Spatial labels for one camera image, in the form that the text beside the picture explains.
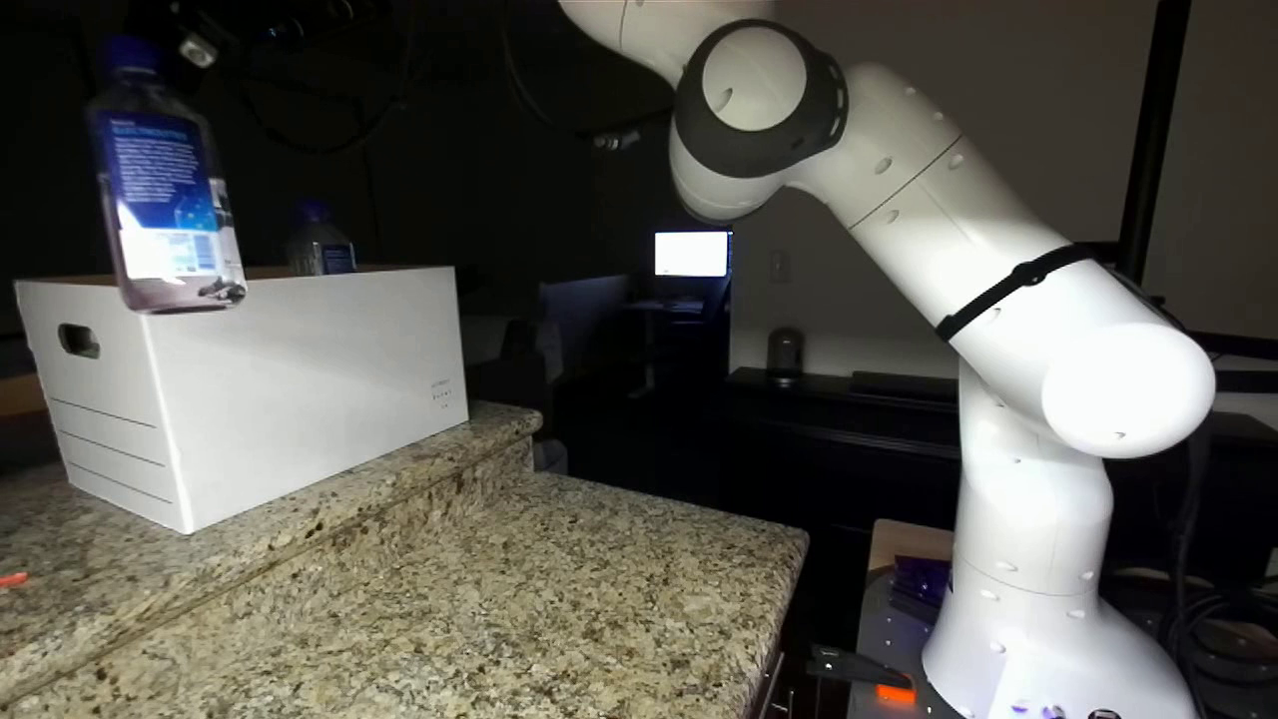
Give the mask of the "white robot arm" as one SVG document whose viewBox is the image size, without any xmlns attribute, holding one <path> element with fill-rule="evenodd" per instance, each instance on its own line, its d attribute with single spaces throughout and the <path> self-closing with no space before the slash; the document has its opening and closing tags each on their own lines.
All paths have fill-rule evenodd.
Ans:
<svg viewBox="0 0 1278 719">
<path fill-rule="evenodd" d="M 1208 356 L 1051 232 L 915 82 L 838 65 L 770 0 L 556 0 L 676 90 L 686 212 L 830 207 L 958 363 L 961 487 L 921 676 L 958 719 L 1198 719 L 1175 657 L 1099 599 L 1112 459 L 1183 441 Z"/>
</svg>

